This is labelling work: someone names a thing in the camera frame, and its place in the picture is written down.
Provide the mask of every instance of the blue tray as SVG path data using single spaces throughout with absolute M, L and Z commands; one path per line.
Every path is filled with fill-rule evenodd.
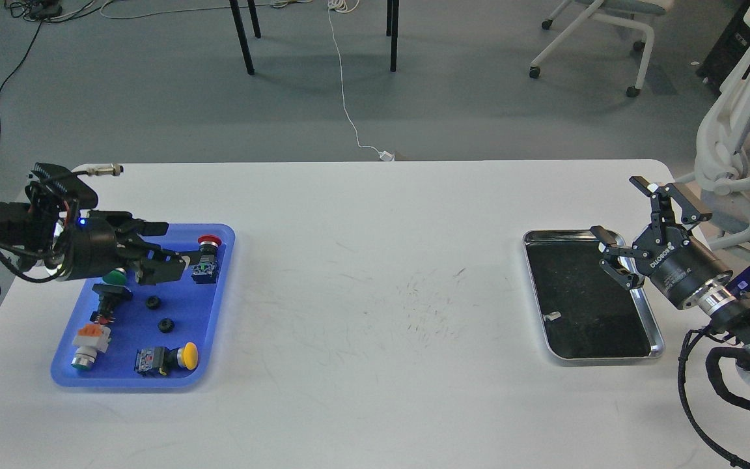
M 216 320 L 221 306 L 221 293 L 227 284 L 227 270 L 236 245 L 236 234 L 226 225 L 180 225 L 172 223 L 164 236 L 149 236 L 145 240 L 176 251 L 199 248 L 201 235 L 216 235 L 221 239 L 217 252 L 219 266 L 215 284 L 199 285 L 190 277 L 190 269 L 181 279 L 158 285 L 138 285 L 130 274 L 126 285 L 133 298 L 115 309 L 115 322 L 106 353 L 98 353 L 92 369 L 78 371 L 71 366 L 74 336 L 89 323 L 92 312 L 98 307 L 98 295 L 92 285 L 100 279 L 87 279 L 77 298 L 74 312 L 65 333 L 60 338 L 57 353 L 51 362 L 51 377 L 60 386 L 92 388 L 166 388 L 189 386 L 198 381 L 208 367 Z M 158 309 L 146 308 L 146 298 L 157 294 L 161 298 Z M 169 317 L 175 329 L 165 334 L 158 330 L 158 321 Z M 183 347 L 188 341 L 199 348 L 199 364 L 195 370 L 172 370 L 167 377 L 142 377 L 134 371 L 137 350 L 146 347 Z

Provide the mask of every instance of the cable connector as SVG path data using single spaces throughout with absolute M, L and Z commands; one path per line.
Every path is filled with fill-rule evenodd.
M 117 163 L 109 164 L 108 166 L 91 166 L 86 168 L 86 174 L 89 176 L 119 176 L 123 172 L 123 166 Z

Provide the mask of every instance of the white table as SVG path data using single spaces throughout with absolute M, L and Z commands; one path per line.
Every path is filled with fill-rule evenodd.
M 81 281 L 17 280 L 0 309 L 7 467 L 726 467 L 676 395 L 698 309 L 648 286 L 667 342 L 637 365 L 551 359 L 524 264 L 530 229 L 634 238 L 655 161 L 128 164 L 99 208 L 238 233 L 206 376 L 180 392 L 83 391 L 48 372 Z M 688 393 L 750 459 L 750 413 L 703 352 Z M 733 377 L 730 385 L 746 392 Z

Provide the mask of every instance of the robotic arm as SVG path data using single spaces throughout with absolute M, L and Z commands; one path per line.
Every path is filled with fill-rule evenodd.
M 166 234 L 168 223 L 93 210 L 98 196 L 78 178 L 121 172 L 117 164 L 72 173 L 63 166 L 37 163 L 25 187 L 29 202 L 0 202 L 0 262 L 32 282 L 99 277 L 116 268 L 134 272 L 141 285 L 180 279 L 188 266 L 199 263 L 198 251 L 175 252 L 142 239 Z M 80 210 L 89 210 L 87 217 L 81 218 Z M 15 262 L 3 250 L 15 255 Z M 47 267 L 50 276 L 25 276 L 37 264 Z
M 648 277 L 676 308 L 699 306 L 711 318 L 708 335 L 727 334 L 726 339 L 741 343 L 712 349 L 706 370 L 720 397 L 750 410 L 750 401 L 726 389 L 719 368 L 720 359 L 737 360 L 738 374 L 750 386 L 750 267 L 731 280 L 732 270 L 693 237 L 693 228 L 710 220 L 711 212 L 684 184 L 649 184 L 639 176 L 630 182 L 650 199 L 650 223 L 632 246 L 618 246 L 606 229 L 593 226 L 605 246 L 602 269 L 628 290 Z M 681 223 L 673 201 L 682 208 Z M 634 259 L 640 274 L 627 270 L 621 258 Z

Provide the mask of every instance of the black table leg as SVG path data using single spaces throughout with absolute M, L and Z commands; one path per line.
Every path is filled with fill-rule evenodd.
M 398 66 L 398 0 L 392 0 L 393 4 L 393 47 L 389 57 L 389 71 L 395 72 Z
M 230 9 L 233 12 L 233 23 L 236 24 L 236 33 L 239 36 L 239 45 L 242 46 L 242 57 L 245 59 L 245 68 L 247 74 L 253 75 L 253 60 L 251 51 L 247 48 L 247 37 L 245 36 L 245 26 L 242 24 L 242 13 L 239 12 L 239 3 L 237 0 L 230 0 Z
M 251 12 L 251 23 L 253 24 L 253 35 L 257 39 L 262 38 L 262 32 L 259 31 L 259 18 L 257 18 L 257 4 L 253 0 L 247 0 L 247 9 Z
M 393 35 L 393 0 L 387 0 L 387 36 Z

